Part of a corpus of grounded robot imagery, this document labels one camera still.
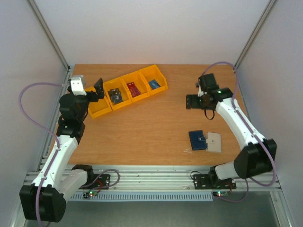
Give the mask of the blue card holder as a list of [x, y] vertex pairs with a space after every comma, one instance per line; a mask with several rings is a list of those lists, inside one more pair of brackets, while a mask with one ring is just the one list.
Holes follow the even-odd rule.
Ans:
[[189, 131], [188, 134], [193, 151], [207, 149], [206, 138], [202, 130]]

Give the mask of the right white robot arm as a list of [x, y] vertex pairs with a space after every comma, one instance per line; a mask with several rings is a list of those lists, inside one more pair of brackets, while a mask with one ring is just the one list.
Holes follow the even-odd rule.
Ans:
[[219, 88], [214, 74], [200, 76], [196, 87], [198, 94], [186, 96], [186, 108], [218, 113], [233, 132], [241, 149], [234, 161], [210, 168], [210, 187], [218, 188], [226, 180], [248, 179], [274, 170], [276, 142], [267, 140], [255, 129], [233, 98], [232, 91], [227, 87]]

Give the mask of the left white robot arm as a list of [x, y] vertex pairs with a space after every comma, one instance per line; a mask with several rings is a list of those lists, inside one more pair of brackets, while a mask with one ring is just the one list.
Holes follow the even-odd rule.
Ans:
[[105, 96], [103, 80], [99, 79], [93, 91], [85, 91], [83, 76], [73, 77], [67, 84], [68, 93], [60, 100], [57, 132], [53, 149], [40, 173], [30, 185], [22, 186], [19, 196], [27, 220], [59, 222], [70, 197], [80, 188], [91, 188], [97, 178], [92, 166], [75, 165], [65, 180], [62, 175], [67, 163], [78, 147], [85, 130], [84, 120], [89, 104]]

